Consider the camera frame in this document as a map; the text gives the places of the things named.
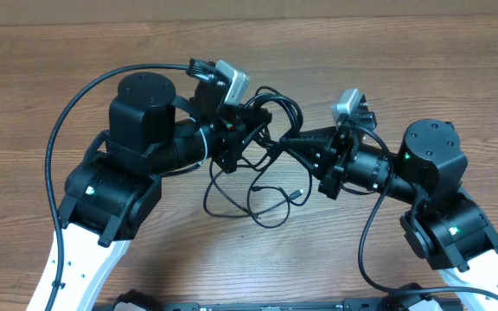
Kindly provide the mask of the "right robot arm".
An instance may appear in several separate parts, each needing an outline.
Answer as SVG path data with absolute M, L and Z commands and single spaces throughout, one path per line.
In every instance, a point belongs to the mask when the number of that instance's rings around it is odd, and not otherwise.
M 364 275 L 371 286 L 397 297 L 400 308 L 409 308 L 414 297 L 452 292 L 469 310 L 498 310 L 498 232 L 463 188 L 468 159 L 454 125 L 418 120 L 407 127 L 396 153 L 376 126 L 375 120 L 341 117 L 334 127 L 284 138 L 279 146 L 332 199 L 345 184 L 379 193 L 370 220 L 387 197 L 409 204 L 399 219 L 404 237 L 445 285 L 396 289 Z

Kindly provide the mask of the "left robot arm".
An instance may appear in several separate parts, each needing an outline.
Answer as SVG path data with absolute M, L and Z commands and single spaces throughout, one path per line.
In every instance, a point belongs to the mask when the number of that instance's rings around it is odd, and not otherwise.
M 109 127 L 92 141 L 67 177 L 48 260 L 31 310 L 89 310 L 162 197 L 166 177 L 212 159 L 232 172 L 248 143 L 270 123 L 264 108 L 228 105 L 219 75 L 192 98 L 151 72 L 122 78 Z

